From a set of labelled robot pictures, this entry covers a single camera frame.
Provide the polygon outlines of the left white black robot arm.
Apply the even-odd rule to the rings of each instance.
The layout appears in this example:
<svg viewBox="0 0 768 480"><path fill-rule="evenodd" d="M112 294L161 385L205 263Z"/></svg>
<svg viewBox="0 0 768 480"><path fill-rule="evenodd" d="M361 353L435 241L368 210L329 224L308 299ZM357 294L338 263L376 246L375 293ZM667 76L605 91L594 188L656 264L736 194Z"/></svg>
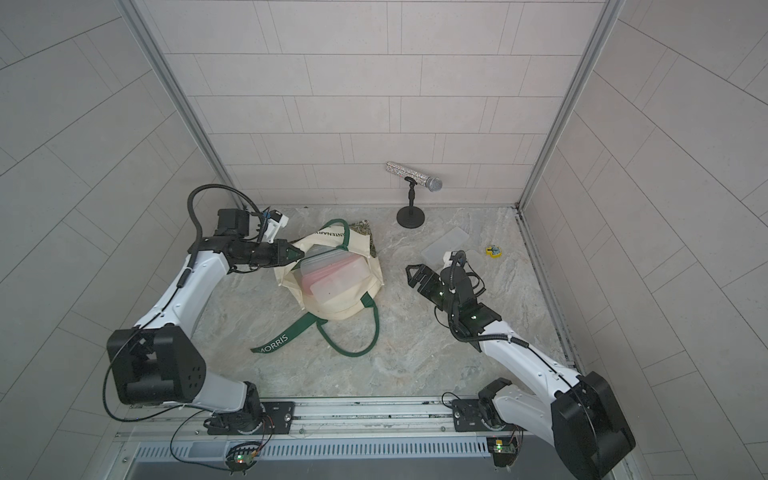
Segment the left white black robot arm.
<svg viewBox="0 0 768 480"><path fill-rule="evenodd" d="M200 314L227 275L287 266L303 252L277 236L288 223L277 210L259 214L260 230L249 235L251 213L222 209L213 235L196 235L186 263L158 303L133 328L107 342L117 396L125 405L187 405L212 414L212 435L250 434L262 427L264 409L256 386L207 370L191 341Z"/></svg>

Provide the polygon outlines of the clear translucent pencil case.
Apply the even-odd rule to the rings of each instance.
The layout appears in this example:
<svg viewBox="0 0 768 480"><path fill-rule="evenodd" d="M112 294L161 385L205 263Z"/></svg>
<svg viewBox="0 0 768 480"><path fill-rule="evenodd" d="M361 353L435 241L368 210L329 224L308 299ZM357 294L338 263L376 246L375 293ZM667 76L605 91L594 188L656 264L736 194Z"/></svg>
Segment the clear translucent pencil case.
<svg viewBox="0 0 768 480"><path fill-rule="evenodd" d="M454 227L421 252L423 263L435 271L442 269L451 253L462 250L468 239L469 234L465 230Z"/></svg>

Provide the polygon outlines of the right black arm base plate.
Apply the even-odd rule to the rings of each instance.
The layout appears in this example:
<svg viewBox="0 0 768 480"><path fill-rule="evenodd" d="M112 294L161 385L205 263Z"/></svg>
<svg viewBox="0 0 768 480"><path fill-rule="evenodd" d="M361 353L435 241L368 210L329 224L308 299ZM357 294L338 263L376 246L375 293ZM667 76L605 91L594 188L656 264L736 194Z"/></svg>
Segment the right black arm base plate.
<svg viewBox="0 0 768 480"><path fill-rule="evenodd" d="M516 426L504 422L487 400L454 398L448 403L456 432L512 432Z"/></svg>

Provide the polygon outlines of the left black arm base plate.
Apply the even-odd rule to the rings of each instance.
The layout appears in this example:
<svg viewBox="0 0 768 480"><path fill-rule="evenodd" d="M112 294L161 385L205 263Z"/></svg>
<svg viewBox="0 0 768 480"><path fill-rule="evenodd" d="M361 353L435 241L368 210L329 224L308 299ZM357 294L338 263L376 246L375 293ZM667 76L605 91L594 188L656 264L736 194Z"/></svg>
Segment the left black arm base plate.
<svg viewBox="0 0 768 480"><path fill-rule="evenodd" d="M285 435L290 432L296 403L262 402L232 413L214 413L203 422L209 435Z"/></svg>

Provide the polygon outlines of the cream canvas tote bag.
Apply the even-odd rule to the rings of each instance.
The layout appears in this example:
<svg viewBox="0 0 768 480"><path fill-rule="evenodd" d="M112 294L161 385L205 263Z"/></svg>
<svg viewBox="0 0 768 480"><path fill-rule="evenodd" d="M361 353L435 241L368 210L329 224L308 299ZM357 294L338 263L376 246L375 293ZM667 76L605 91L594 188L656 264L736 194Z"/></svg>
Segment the cream canvas tote bag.
<svg viewBox="0 0 768 480"><path fill-rule="evenodd" d="M384 285L370 222L349 223L344 219L333 219L291 245L304 257L277 267L275 277L278 285L293 295L304 314L275 338L251 351L274 353L311 326L316 326L328 345L339 354L356 358L369 353L380 334L375 296ZM348 320L362 311L373 316L373 338L359 351L346 350L331 339L324 325Z"/></svg>

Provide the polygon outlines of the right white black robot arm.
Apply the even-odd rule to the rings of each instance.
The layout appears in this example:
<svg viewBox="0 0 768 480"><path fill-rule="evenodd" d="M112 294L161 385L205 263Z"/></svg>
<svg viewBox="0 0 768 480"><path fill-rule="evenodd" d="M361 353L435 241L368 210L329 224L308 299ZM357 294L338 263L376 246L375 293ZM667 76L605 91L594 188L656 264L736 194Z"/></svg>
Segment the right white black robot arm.
<svg viewBox="0 0 768 480"><path fill-rule="evenodd" d="M478 395L485 423L523 428L549 443L577 479L602 479L636 447L608 382L565 367L520 337L479 301L481 278L463 263L435 272L406 268L408 285L447 317L453 337L494 359L521 381L499 378Z"/></svg>

